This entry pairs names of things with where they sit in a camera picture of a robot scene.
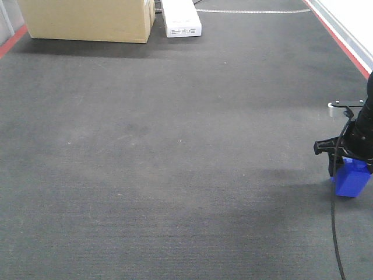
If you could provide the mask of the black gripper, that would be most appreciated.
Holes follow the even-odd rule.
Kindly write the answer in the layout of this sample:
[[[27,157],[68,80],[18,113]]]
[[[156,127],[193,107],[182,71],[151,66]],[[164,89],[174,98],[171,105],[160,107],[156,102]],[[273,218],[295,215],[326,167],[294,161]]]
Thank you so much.
[[[343,157],[372,165],[372,123],[352,121],[342,136],[316,141],[314,152],[328,153],[330,177],[344,165]]]

